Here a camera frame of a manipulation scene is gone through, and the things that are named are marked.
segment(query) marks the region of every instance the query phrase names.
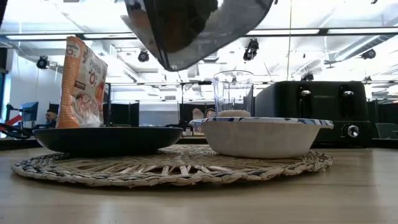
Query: blue rim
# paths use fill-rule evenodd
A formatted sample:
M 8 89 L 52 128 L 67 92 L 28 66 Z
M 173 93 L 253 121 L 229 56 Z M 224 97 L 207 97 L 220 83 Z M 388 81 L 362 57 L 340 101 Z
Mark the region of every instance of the blue rim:
M 247 122 L 247 123 L 282 123 L 282 124 L 311 124 L 332 128 L 332 121 L 306 118 L 204 118 L 189 122 L 190 125 L 197 127 L 205 122 L 227 121 L 227 122 Z

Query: woven placemat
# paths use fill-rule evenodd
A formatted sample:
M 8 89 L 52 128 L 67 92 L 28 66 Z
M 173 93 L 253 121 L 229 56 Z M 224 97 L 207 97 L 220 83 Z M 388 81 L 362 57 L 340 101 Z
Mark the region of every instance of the woven placemat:
M 269 180 L 278 175 L 325 171 L 332 162 L 330 156 L 315 151 L 294 159 L 245 159 L 221 156 L 208 146 L 174 145 L 150 156 L 84 159 L 62 153 L 50 154 L 20 161 L 11 169 L 35 179 L 89 186 L 137 187 Z

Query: table surface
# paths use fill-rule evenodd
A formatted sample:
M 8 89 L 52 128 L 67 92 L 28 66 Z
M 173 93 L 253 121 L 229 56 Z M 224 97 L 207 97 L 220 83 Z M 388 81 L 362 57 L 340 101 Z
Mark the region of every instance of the table surface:
M 398 151 L 320 151 L 335 159 L 324 173 L 151 189 L 26 179 L 11 163 L 51 151 L 0 151 L 0 223 L 398 223 Z

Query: dark bowl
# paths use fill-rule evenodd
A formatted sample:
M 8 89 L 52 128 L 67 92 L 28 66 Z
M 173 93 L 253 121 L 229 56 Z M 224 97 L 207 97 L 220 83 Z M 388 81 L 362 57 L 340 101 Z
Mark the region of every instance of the dark bowl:
M 181 128 L 71 128 L 38 129 L 36 140 L 56 152 L 74 156 L 110 157 L 153 154 L 158 149 L 175 144 Z

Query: paper bowl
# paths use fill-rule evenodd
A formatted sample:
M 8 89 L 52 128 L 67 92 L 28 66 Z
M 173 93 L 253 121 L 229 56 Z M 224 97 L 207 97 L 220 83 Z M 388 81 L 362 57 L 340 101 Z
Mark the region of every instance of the paper bowl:
M 205 118 L 190 124 L 200 126 L 220 154 L 261 159 L 301 156 L 321 128 L 333 129 L 331 121 L 302 118 Z

